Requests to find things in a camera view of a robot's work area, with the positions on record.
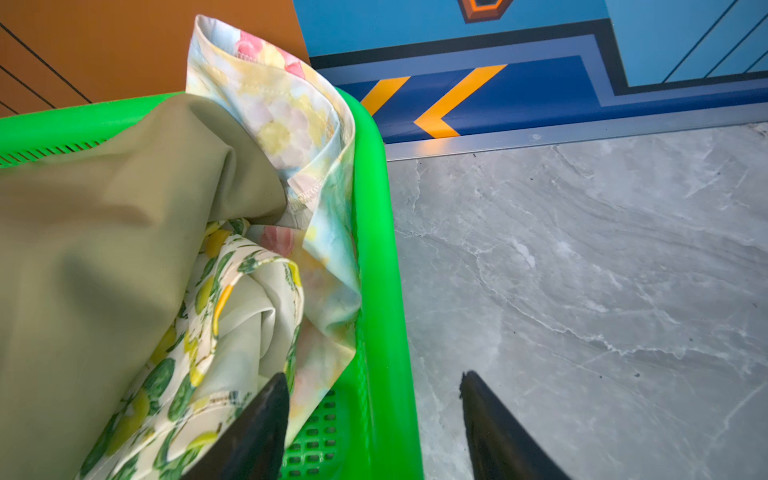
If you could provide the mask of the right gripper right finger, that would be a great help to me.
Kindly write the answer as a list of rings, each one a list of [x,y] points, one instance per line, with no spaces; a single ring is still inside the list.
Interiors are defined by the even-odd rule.
[[[569,479],[476,372],[462,375],[460,398],[476,479]]]

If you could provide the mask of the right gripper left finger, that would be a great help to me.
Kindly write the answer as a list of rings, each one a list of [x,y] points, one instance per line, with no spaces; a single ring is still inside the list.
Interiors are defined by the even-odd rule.
[[[286,376],[274,375],[183,480],[276,479],[289,415]]]

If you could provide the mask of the green plastic basket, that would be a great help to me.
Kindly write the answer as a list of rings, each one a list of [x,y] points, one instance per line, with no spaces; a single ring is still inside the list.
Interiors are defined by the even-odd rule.
[[[354,210],[362,306],[356,354],[286,448],[280,479],[421,479],[423,466],[385,146],[368,111],[356,124]],[[93,148],[135,125],[166,95],[1,121],[1,165]]]

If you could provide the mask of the olive green skirt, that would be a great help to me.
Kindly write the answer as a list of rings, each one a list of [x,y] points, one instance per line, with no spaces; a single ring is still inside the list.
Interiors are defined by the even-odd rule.
[[[98,147],[3,170],[2,477],[75,477],[176,317],[208,223],[285,207],[252,136],[188,94]]]

